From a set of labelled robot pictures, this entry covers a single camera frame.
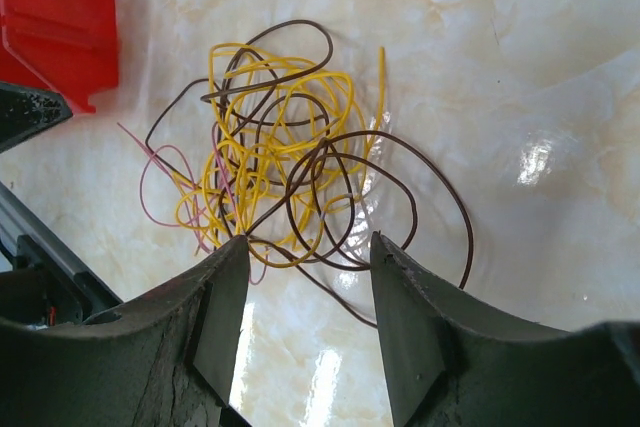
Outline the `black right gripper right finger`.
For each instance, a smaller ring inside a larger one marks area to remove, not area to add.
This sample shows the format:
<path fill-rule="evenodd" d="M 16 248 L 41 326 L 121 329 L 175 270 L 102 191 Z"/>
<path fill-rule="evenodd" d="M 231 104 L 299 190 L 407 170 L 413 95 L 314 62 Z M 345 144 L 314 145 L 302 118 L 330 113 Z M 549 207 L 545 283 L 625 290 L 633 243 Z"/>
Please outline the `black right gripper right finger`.
<path fill-rule="evenodd" d="M 562 331 L 503 312 L 375 234 L 371 278 L 397 426 L 635 426 L 639 326 Z"/>

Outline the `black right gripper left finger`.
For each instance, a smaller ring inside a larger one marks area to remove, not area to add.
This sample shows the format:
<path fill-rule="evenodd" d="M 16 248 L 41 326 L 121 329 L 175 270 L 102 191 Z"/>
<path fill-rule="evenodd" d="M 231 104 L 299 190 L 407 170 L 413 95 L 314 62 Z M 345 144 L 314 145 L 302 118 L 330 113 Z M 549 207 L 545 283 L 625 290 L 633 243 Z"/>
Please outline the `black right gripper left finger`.
<path fill-rule="evenodd" d="M 2 424 L 244 425 L 230 391 L 248 276 L 248 241 L 236 236 L 81 324 L 1 317 Z"/>

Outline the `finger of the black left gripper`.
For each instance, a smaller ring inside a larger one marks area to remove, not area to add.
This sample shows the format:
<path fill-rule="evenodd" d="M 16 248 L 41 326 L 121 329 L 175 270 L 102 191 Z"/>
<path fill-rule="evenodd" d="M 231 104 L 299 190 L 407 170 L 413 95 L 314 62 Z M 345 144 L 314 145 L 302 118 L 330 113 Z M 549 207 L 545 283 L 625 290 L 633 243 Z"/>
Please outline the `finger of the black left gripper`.
<path fill-rule="evenodd" d="M 5 152 L 73 117 L 58 93 L 1 83 L 0 149 Z"/>

